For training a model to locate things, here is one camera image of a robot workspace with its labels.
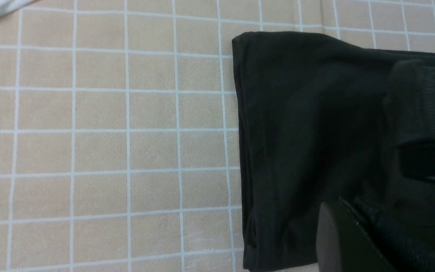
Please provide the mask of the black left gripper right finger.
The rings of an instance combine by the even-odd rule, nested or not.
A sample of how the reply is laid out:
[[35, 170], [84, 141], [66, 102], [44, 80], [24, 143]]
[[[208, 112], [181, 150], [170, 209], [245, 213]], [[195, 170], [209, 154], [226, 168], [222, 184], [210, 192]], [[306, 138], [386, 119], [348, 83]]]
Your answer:
[[404, 177], [435, 181], [435, 140], [400, 145], [399, 167]]

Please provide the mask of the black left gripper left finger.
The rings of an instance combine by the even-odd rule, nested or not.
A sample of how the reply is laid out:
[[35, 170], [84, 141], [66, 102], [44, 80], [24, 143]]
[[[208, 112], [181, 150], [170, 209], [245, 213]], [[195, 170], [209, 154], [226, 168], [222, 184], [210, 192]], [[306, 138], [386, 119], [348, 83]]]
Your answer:
[[321, 203], [316, 229], [319, 271], [401, 272], [392, 248], [396, 227], [381, 210], [363, 203]]

